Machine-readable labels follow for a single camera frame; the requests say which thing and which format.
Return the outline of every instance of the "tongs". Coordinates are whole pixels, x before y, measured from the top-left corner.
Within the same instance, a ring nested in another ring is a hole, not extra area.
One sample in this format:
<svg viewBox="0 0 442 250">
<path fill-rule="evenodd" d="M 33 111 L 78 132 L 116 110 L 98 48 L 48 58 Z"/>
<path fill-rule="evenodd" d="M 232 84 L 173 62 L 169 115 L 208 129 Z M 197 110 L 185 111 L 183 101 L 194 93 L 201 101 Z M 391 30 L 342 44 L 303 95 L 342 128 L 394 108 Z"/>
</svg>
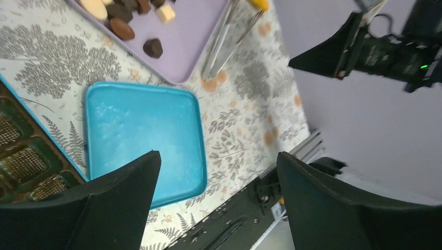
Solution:
<svg viewBox="0 0 442 250">
<path fill-rule="evenodd" d="M 204 67 L 202 78 L 203 79 L 209 79 L 214 78 L 218 75 L 219 71 L 222 69 L 222 67 L 226 64 L 227 60 L 233 55 L 233 53 L 236 51 L 238 46 L 241 44 L 244 37 L 252 30 L 253 26 L 258 22 L 258 20 L 262 17 L 265 11 L 261 10 L 260 12 L 256 13 L 247 24 L 247 27 L 243 34 L 240 36 L 240 38 L 236 41 L 234 46 L 232 48 L 229 48 L 225 54 L 224 57 L 221 59 L 218 58 L 219 51 L 221 50 L 221 47 L 224 43 L 224 40 L 227 36 L 227 32 L 229 31 L 230 24 L 232 21 L 232 16 L 235 11 L 236 5 L 238 4 L 239 0 L 233 0 L 232 4 L 227 7 L 225 19 L 223 22 L 222 29 L 219 33 L 219 36 L 214 42 L 214 46 L 210 51 L 209 58 L 207 60 L 207 63 Z"/>
</svg>

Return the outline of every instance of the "patterned table surface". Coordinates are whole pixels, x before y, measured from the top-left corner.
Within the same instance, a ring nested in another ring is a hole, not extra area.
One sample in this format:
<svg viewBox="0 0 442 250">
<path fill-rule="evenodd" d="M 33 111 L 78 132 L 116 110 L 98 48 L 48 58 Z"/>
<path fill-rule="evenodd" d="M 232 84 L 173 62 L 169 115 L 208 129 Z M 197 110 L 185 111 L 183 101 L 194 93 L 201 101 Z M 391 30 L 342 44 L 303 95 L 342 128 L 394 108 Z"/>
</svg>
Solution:
<svg viewBox="0 0 442 250">
<path fill-rule="evenodd" d="M 308 137 L 270 4 L 215 79 L 201 79 L 204 53 L 179 87 L 200 102 L 208 186 L 201 196 L 150 211 L 140 249 L 165 248 L 271 166 L 278 152 Z M 246 1 L 238 8 L 232 38 L 253 14 Z M 98 80 L 167 85 L 64 0 L 0 0 L 0 73 L 83 171 L 85 90 Z"/>
</svg>

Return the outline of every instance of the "dark chocolate piece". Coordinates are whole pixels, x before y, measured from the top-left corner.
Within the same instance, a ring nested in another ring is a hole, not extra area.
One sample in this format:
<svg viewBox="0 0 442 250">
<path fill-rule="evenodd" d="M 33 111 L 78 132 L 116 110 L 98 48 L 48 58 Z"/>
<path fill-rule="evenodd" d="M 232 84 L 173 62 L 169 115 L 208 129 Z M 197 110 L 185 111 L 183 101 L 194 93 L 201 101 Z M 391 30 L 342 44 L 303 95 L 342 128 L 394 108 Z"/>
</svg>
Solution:
<svg viewBox="0 0 442 250">
<path fill-rule="evenodd" d="M 153 58 L 160 58 L 163 54 L 163 47 L 158 38 L 148 40 L 143 46 L 144 52 Z"/>
<path fill-rule="evenodd" d="M 115 2 L 121 3 L 129 11 L 134 11 L 138 8 L 137 0 L 116 0 Z"/>
<path fill-rule="evenodd" d="M 153 6 L 155 6 L 155 8 L 160 8 L 164 5 L 165 2 L 166 0 L 151 0 L 151 3 L 153 4 Z"/>
<path fill-rule="evenodd" d="M 117 17 L 123 20 L 124 22 L 128 23 L 133 18 L 132 12 L 130 12 L 128 9 L 126 9 L 123 5 L 120 4 L 107 5 L 106 10 L 107 10 L 107 17 L 109 19 Z"/>
<path fill-rule="evenodd" d="M 137 0 L 138 2 L 138 14 L 147 14 L 151 10 L 149 0 Z"/>
</svg>

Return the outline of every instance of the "white chocolate piece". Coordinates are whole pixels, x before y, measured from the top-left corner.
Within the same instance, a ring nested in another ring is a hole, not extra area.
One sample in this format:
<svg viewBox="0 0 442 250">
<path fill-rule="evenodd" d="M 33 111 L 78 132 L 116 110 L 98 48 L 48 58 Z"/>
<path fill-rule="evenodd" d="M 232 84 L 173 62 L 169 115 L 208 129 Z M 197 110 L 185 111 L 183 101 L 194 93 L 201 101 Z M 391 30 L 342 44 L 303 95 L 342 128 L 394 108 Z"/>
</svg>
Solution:
<svg viewBox="0 0 442 250">
<path fill-rule="evenodd" d="M 155 14 L 163 24 L 168 24 L 175 18 L 175 11 L 169 4 L 164 4 L 160 8 L 156 9 Z"/>
<path fill-rule="evenodd" d="M 114 2 L 114 0 L 101 0 L 104 5 L 109 5 Z"/>
<path fill-rule="evenodd" d="M 107 18 L 106 6 L 102 0 L 80 0 L 80 5 L 94 18 L 104 21 Z"/>
</svg>

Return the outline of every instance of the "purple tray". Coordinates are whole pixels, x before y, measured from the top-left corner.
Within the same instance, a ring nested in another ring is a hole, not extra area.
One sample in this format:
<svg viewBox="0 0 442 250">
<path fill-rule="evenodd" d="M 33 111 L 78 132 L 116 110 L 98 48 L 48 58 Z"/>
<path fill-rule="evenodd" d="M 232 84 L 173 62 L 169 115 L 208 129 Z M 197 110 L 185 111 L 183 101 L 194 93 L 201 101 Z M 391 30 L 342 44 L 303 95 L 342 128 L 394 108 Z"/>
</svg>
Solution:
<svg viewBox="0 0 442 250">
<path fill-rule="evenodd" d="M 91 23 L 126 49 L 144 65 L 159 74 L 164 80 L 184 84 L 191 76 L 200 55 L 223 15 L 229 0 L 167 0 L 176 13 L 170 23 L 163 25 L 155 14 L 154 7 L 146 15 L 135 11 L 129 25 L 135 32 L 135 39 L 122 41 L 102 23 L 93 18 L 77 2 L 67 0 Z M 148 39 L 159 38 L 164 52 L 161 58 L 146 55 L 143 45 Z"/>
</svg>

